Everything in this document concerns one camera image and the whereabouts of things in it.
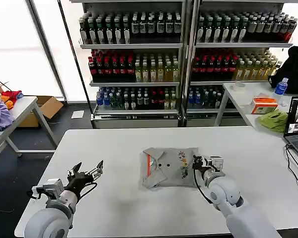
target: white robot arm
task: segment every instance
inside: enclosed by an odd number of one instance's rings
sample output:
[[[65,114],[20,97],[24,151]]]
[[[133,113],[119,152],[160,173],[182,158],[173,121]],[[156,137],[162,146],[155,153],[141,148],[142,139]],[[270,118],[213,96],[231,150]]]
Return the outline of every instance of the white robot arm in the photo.
[[[207,201],[220,210],[226,218],[226,225],[235,238],[281,238],[265,216],[252,207],[240,194],[236,182],[222,172],[221,157],[204,158],[194,156],[195,170],[202,174]]]
[[[80,166],[81,163],[68,171],[69,184],[66,187],[63,187],[59,178],[49,179],[41,186],[32,187],[33,195],[38,197],[31,196],[31,198],[40,199],[41,195],[45,194],[48,196],[48,201],[46,208],[38,211],[28,221],[24,231],[25,238],[67,237],[69,229],[73,227],[76,204],[97,186],[95,181],[103,173],[103,161],[88,173],[78,172]],[[94,187],[81,196],[80,192],[89,185]]]

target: table leg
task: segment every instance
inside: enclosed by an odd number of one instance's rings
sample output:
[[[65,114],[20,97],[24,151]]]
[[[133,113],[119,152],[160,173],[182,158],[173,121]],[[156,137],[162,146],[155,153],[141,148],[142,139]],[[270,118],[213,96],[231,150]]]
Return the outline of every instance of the table leg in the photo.
[[[220,123],[222,121],[224,110],[225,110],[226,105],[227,105],[227,101],[228,101],[228,92],[225,90],[222,101],[221,101],[221,105],[220,105],[220,108],[219,108],[217,118],[215,119],[214,126],[219,126],[220,125]]]
[[[46,120],[37,104],[35,104],[35,106],[34,106],[33,113],[36,116],[36,118],[39,120],[39,123],[41,124],[41,126],[45,129],[47,136],[49,137],[53,146],[55,148],[57,148],[57,146],[59,145],[59,142],[55,138],[52,130],[50,129],[48,123],[46,122]]]
[[[17,154],[18,157],[21,157],[22,156],[22,153],[19,152],[18,147],[12,142],[12,140],[9,137],[5,141],[16,152],[16,154]]]

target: white table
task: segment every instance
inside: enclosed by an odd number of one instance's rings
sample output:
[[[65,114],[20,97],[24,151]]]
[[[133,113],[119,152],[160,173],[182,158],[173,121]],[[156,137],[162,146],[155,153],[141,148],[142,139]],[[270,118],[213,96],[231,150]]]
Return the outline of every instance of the white table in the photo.
[[[223,117],[223,113],[227,104],[228,99],[233,102],[238,112],[243,117],[247,125],[250,125],[260,132],[265,132],[271,135],[282,136],[281,133],[272,132],[266,127],[262,126],[257,118],[261,114],[251,114],[248,105],[252,102],[254,97],[257,97],[260,93],[264,93],[268,96],[271,96],[274,92],[274,89],[271,87],[269,82],[244,82],[245,90],[243,91],[234,91],[233,85],[235,83],[224,83],[223,87],[225,89],[221,106],[219,108],[219,113],[215,120],[215,126],[219,126]],[[292,96],[298,95],[284,95],[282,100],[287,104],[287,106],[278,105],[277,109],[288,112]]]
[[[33,153],[33,152],[54,152],[55,150],[19,150],[16,145],[9,139],[9,135],[18,127],[18,125],[28,116],[28,114],[33,111],[36,118],[38,119],[41,126],[45,129],[47,136],[49,137],[52,145],[57,148],[58,141],[54,137],[53,132],[51,131],[48,123],[46,122],[40,108],[36,104],[37,97],[35,96],[24,96],[23,98],[18,99],[14,107],[9,110],[10,114],[14,118],[14,122],[11,126],[6,128],[4,131],[0,132],[0,152],[5,148],[8,144],[11,148],[21,156],[22,153]]]
[[[150,191],[139,184],[139,154],[144,149],[199,147],[203,155],[224,158],[223,171],[237,181],[242,195],[276,229],[298,228],[298,186],[287,170],[284,145],[282,139],[250,126],[68,130],[39,184],[51,178],[67,184],[67,170],[78,162],[82,162],[82,171],[89,171],[104,160],[97,188],[76,207],[69,238],[229,233],[221,212],[197,189]],[[45,196],[29,201],[15,236],[24,236],[28,220],[45,202]]]

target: tissue box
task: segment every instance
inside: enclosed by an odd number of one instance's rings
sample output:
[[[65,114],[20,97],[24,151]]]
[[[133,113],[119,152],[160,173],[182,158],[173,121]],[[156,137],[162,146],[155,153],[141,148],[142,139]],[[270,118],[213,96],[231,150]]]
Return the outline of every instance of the tissue box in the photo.
[[[275,110],[278,103],[273,98],[253,98],[250,106],[252,114],[266,114]]]

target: purple cloth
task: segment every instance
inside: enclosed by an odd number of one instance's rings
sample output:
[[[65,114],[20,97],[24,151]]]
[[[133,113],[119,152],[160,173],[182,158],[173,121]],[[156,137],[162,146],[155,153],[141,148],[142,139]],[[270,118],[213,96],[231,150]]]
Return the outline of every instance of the purple cloth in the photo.
[[[0,127],[6,128],[10,126],[13,122],[13,117],[11,116],[8,108],[3,101],[0,101]]]

